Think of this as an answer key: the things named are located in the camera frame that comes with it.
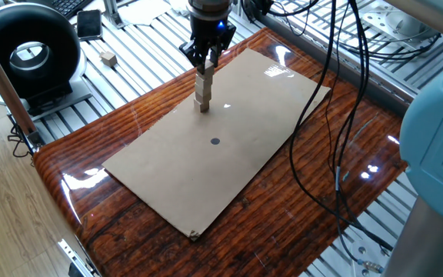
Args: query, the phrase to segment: wooden floor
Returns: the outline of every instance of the wooden floor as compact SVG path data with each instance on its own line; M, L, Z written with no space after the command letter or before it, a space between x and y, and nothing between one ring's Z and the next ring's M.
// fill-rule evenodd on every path
M69 262L57 242L78 243L47 193L30 157L12 156L12 128L0 106L0 276L68 276ZM20 145L18 153L26 152Z

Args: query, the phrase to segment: metal pole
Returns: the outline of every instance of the metal pole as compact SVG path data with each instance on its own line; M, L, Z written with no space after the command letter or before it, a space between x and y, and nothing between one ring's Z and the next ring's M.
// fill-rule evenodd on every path
M418 197L382 277L443 276L443 216Z
M122 28L125 26L122 22L119 10L117 8L116 0L104 0L105 5L105 17L116 27Z
M32 143L39 143L40 137L34 122L30 119L25 107L23 106L13 85L8 79L5 71L0 65L0 95L8 106L10 112L15 118L16 123L20 126L23 133L30 139Z

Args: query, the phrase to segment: keyboard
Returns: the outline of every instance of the keyboard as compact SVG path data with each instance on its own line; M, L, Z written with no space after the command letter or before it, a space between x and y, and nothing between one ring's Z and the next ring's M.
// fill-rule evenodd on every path
M91 1L92 0L52 0L52 6L67 19L70 19L86 5L90 4Z

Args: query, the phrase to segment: glossy wooden tabletop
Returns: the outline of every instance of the glossy wooden tabletop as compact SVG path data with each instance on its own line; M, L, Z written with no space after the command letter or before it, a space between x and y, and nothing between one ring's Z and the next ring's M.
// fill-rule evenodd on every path
M315 81L322 70L321 64L266 28L226 51L218 69L245 48ZM328 73L325 85L331 86L334 77ZM299 275L337 232L335 218L293 180L288 142L196 242L101 166L190 95L194 82L193 69L44 146L34 158L39 175L105 276ZM355 87L338 80L329 107L333 141L356 95ZM302 126L294 157L303 184L334 207L326 102ZM404 169L396 140L400 124L398 116L368 99L360 104L341 169L347 175L343 189L354 212L362 212ZM370 171L372 166L378 171Z

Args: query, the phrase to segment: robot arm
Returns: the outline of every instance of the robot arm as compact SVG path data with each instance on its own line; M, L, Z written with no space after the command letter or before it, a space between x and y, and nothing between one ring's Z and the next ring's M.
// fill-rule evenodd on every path
M205 60L211 49L211 62L218 66L218 57L230 45L235 26L228 22L231 0L189 0L191 41L179 48L200 73L205 72Z

